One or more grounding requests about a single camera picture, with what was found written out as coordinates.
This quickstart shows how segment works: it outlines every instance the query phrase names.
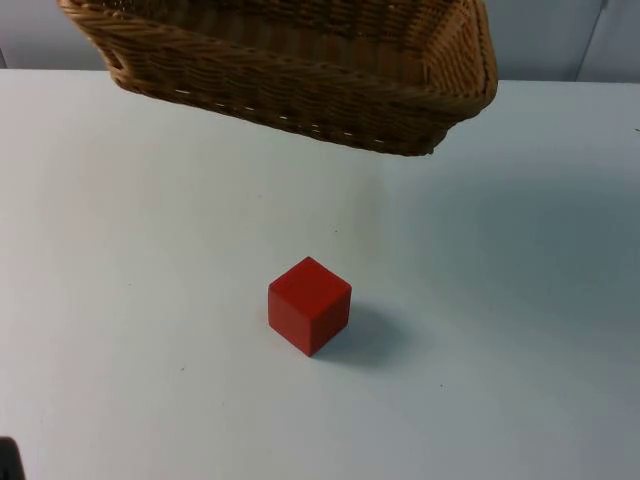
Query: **wicker basket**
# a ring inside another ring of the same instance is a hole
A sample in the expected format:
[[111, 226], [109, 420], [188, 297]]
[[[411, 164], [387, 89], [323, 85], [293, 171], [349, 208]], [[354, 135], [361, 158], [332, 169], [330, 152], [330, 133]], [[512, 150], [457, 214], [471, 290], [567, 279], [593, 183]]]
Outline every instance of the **wicker basket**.
[[352, 147], [431, 153], [495, 96], [481, 0], [58, 0], [121, 87]]

